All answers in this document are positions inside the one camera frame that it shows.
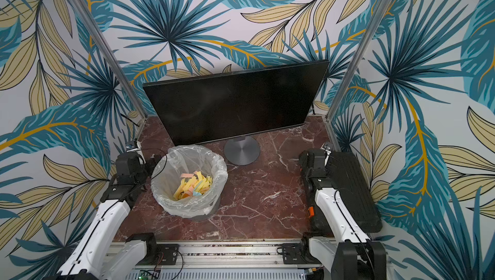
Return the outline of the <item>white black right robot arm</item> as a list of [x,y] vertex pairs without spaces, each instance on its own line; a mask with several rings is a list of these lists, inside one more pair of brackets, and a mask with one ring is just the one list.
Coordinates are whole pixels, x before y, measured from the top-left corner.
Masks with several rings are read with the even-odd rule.
[[387,252],[371,233],[382,221],[357,157],[323,147],[303,151],[300,175],[313,227],[302,251],[316,259],[331,279],[387,279]]

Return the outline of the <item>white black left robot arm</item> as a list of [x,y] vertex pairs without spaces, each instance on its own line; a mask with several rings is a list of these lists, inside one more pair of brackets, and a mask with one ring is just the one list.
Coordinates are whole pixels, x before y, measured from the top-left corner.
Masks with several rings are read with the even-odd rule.
[[117,172],[81,242],[60,269],[45,279],[124,279],[138,263],[151,264],[158,259],[157,241],[150,232],[132,235],[116,256],[104,262],[122,222],[145,191],[147,180],[161,160],[159,155],[145,160],[137,149],[117,157]]

